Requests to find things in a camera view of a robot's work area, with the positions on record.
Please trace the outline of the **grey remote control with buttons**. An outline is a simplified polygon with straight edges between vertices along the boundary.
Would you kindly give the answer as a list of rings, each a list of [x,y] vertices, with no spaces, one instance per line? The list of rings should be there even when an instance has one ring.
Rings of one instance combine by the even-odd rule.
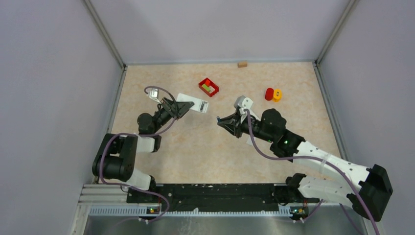
[[[176,100],[179,102],[193,102],[193,106],[190,108],[190,110],[203,114],[207,113],[208,111],[209,103],[205,100],[195,98],[183,93],[179,93],[176,97]]]

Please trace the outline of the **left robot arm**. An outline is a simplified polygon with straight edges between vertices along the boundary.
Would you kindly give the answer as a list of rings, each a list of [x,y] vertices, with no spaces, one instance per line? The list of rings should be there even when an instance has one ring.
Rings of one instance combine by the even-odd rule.
[[[183,117],[193,106],[192,101],[175,101],[163,98],[153,115],[138,116],[138,134],[107,133],[92,164],[92,173],[100,180],[119,180],[122,186],[138,188],[144,202],[152,202],[157,189],[151,185],[152,177],[135,168],[137,153],[155,153],[161,145],[160,129],[170,120]]]

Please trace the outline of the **small white battery cover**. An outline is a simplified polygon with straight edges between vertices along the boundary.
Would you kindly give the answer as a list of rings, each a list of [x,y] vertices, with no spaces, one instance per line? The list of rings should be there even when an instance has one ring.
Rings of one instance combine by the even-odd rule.
[[[247,139],[246,144],[253,146],[252,140],[250,138]]]

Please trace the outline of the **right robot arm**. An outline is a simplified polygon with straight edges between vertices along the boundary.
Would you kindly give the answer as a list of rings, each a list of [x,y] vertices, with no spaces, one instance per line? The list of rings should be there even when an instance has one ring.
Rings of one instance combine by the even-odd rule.
[[[382,166],[354,164],[319,149],[288,130],[286,119],[276,109],[264,111],[260,119],[240,109],[230,116],[218,117],[217,124],[237,138],[247,134],[252,140],[269,142],[272,160],[288,160],[328,177],[318,180],[297,173],[287,178],[287,196],[290,200],[325,199],[346,205],[366,219],[381,221],[393,193],[388,173]]]

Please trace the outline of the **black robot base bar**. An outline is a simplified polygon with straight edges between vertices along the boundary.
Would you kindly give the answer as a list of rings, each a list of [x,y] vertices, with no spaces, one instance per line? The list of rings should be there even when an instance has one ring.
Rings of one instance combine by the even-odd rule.
[[[127,203],[160,204],[169,212],[274,212],[291,203],[317,203],[285,184],[155,184],[151,194],[130,189]]]

